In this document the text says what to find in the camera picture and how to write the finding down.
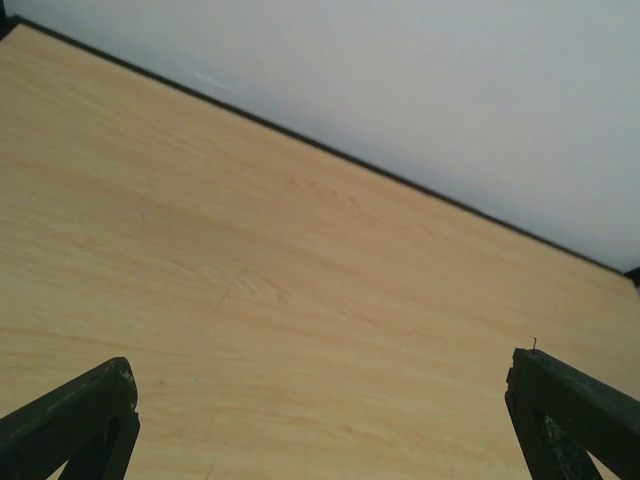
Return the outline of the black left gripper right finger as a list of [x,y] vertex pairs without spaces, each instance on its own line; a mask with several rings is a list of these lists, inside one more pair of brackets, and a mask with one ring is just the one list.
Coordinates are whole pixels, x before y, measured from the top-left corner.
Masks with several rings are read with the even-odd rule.
[[533,479],[639,477],[639,402],[539,349],[517,348],[505,402]]

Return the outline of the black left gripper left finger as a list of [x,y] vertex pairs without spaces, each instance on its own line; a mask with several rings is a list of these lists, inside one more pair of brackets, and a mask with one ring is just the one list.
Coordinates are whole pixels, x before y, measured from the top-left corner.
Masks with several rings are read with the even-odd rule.
[[122,479],[140,431],[129,361],[115,357],[1,419],[1,477]]

